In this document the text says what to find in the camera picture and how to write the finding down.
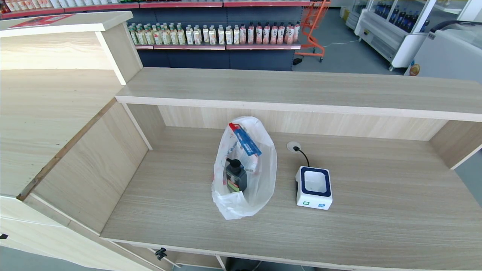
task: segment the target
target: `checkout counter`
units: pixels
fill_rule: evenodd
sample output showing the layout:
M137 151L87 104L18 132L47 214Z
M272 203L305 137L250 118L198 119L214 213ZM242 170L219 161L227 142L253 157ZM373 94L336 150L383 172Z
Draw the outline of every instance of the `checkout counter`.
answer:
M143 68L130 17L0 22L1 245L108 270L229 270L229 257L482 268L482 209L452 170L482 144L480 84ZM211 198L213 163L223 129L241 115L261 120L275 143L276 186L255 216L224 220ZM328 211L296 205L305 161L289 141L330 170Z

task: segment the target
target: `light wood countertop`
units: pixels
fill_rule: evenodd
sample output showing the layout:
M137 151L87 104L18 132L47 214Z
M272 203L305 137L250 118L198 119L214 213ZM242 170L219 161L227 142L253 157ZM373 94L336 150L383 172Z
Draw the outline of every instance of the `light wood countertop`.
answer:
M10 28L34 18L35 17L0 21L0 38L53 33L106 31L133 18L133 15L131 11L78 13L49 25Z
M192 253L346 270L481 270L482 208L428 142L270 133L276 188L253 217L226 221L211 197L223 130L166 127L101 237ZM295 203L295 174L328 168L330 210Z
M119 102L482 122L475 81L372 74L143 68Z
M0 193L17 196L121 87L112 70L1 71Z

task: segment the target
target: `red shelf edge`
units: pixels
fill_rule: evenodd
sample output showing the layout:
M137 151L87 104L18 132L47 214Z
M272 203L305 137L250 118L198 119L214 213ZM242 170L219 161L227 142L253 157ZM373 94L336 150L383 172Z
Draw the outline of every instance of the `red shelf edge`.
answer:
M306 7L310 1L227 1L225 7Z
M95 6L82 6L65 8L65 12L89 11L89 10L121 10L121 9L138 9L139 3L125 3L125 4L108 4Z
M224 45L153 45L154 50L226 50Z
M263 45L263 44L253 44L253 45L226 45L226 50L299 50L301 49L300 44L282 44L282 45Z
M140 2L140 8L220 8L223 2Z
M57 13L64 13L65 10L63 8L60 9L36 9L36 10L25 10L25 11L15 11L9 13L3 13L2 18L9 19L9 18L17 18L23 16L32 16L32 15L47 15L47 14L57 14Z

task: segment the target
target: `red sign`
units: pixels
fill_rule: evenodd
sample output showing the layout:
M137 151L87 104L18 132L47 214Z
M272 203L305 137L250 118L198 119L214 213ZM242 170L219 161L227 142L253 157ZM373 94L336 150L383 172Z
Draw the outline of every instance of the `red sign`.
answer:
M37 26L46 26L51 23L54 23L56 21L60 21L62 19L65 19L70 16L74 16L75 14L65 14L65 15L52 15L52 16L44 16L44 17L37 17L33 18L31 20L25 21L23 23L20 23L18 25L14 25L9 28L15 28L15 27L37 27Z

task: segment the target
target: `orange shopping basket stand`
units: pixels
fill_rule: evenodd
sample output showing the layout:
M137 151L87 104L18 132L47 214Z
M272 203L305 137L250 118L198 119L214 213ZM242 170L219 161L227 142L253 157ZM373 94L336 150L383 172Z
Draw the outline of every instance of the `orange shopping basket stand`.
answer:
M296 52L297 55L315 55L320 57L320 62L325 55L325 48L318 43L318 40L313 37L313 31L320 25L321 20L330 7L331 0L322 0L317 2L310 2L308 7L303 11L303 19L301 21L301 32L307 37L307 43L301 45L301 49L313 47L312 53ZM316 48L320 49L320 53L316 53Z

